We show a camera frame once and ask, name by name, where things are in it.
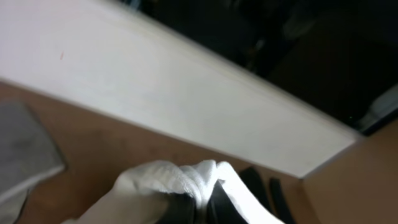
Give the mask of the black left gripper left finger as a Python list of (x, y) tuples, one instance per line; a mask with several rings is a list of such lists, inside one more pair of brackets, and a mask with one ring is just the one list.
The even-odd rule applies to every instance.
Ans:
[(189, 194), (168, 194), (168, 205), (157, 224), (194, 224), (196, 201)]

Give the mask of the white t-shirt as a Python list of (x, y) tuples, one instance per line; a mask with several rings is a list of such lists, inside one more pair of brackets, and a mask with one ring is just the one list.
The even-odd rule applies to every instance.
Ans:
[(209, 223), (213, 203), (225, 223), (280, 223), (228, 162), (192, 166), (154, 161), (125, 170), (112, 189), (69, 223)]

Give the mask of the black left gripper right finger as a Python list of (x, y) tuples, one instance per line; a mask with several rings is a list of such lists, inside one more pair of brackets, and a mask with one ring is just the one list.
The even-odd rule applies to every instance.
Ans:
[(206, 207), (207, 224), (248, 224), (239, 214), (220, 181), (214, 185)]

